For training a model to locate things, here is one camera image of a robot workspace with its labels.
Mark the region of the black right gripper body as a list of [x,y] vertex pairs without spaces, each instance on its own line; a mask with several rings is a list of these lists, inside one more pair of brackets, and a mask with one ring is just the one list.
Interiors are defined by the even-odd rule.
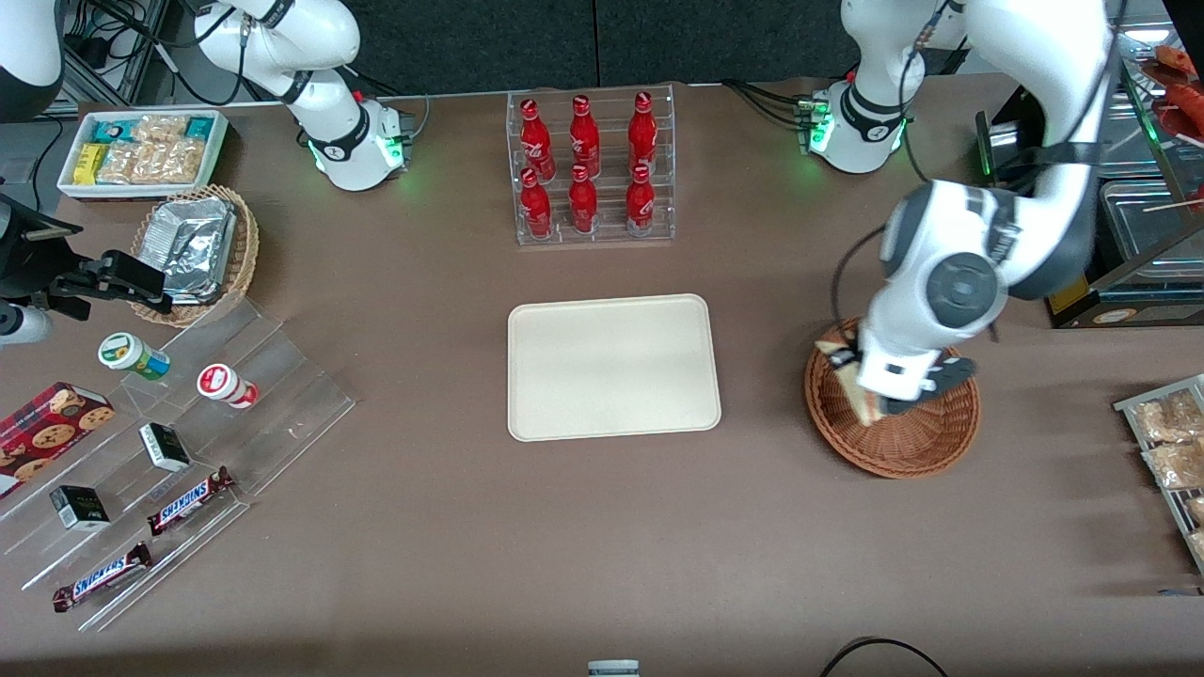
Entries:
[[85,294],[78,257],[67,239],[83,229],[2,196],[1,296],[6,304],[30,304],[35,296]]

